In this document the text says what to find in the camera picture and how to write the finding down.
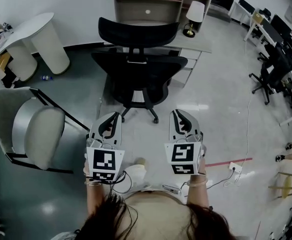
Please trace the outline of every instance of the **black lamp base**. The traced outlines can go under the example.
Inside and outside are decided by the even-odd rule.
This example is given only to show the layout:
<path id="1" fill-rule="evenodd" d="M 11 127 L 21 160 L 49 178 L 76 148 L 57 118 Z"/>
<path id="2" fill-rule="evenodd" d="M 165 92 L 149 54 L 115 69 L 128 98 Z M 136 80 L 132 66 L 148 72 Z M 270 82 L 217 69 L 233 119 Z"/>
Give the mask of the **black lamp base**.
<path id="1" fill-rule="evenodd" d="M 182 33 L 184 34 L 184 36 L 186 36 L 188 38 L 194 38 L 195 37 L 195 32 L 192 31 L 191 29 L 184 29 L 182 31 Z"/>

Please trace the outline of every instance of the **black and white marker cube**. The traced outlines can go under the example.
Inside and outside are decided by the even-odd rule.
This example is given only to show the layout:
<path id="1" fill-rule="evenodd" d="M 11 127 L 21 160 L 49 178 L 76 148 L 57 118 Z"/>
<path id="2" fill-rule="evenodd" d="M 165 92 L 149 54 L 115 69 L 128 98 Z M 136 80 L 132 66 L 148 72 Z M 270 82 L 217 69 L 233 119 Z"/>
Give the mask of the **black and white marker cube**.
<path id="1" fill-rule="evenodd" d="M 89 176 L 94 180 L 115 181 L 124 153 L 124 150 L 87 147 Z"/>
<path id="2" fill-rule="evenodd" d="M 165 151 L 174 174 L 198 175 L 201 142 L 168 143 L 165 144 Z"/>

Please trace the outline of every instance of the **power strip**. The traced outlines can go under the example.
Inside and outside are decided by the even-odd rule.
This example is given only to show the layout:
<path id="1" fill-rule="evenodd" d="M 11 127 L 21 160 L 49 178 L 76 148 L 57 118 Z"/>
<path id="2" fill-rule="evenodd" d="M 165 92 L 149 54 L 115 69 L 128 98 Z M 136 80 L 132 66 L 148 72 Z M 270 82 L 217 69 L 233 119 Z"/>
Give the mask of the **power strip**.
<path id="1" fill-rule="evenodd" d="M 234 163 L 234 162 L 230 162 L 228 165 L 228 168 L 230 170 L 233 170 L 235 168 L 234 172 L 238 173 L 238 174 L 240 174 L 242 172 L 242 169 L 243 169 L 240 165 L 238 165 L 237 163 Z"/>

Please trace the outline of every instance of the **white lamp shade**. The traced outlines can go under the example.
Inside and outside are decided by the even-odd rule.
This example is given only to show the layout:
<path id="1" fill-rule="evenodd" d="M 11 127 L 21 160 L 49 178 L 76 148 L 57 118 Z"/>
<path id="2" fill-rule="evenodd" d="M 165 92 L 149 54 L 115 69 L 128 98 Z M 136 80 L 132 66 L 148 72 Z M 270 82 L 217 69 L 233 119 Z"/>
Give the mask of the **white lamp shade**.
<path id="1" fill-rule="evenodd" d="M 186 18 L 192 22 L 202 22 L 204 18 L 205 5 L 198 1 L 192 1 L 186 14 Z"/>

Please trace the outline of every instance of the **shelf unit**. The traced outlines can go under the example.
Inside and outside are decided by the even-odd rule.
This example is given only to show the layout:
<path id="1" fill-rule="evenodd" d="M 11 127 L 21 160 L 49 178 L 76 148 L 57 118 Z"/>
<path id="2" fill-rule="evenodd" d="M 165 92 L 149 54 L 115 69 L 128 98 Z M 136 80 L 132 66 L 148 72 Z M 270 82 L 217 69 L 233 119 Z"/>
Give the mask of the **shelf unit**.
<path id="1" fill-rule="evenodd" d="M 180 22 L 183 28 L 188 23 L 186 13 L 192 1 L 205 5 L 205 18 L 211 0 L 115 0 L 116 19 L 120 23 L 139 26 Z M 199 31 L 201 23 L 194 25 L 194 30 Z"/>

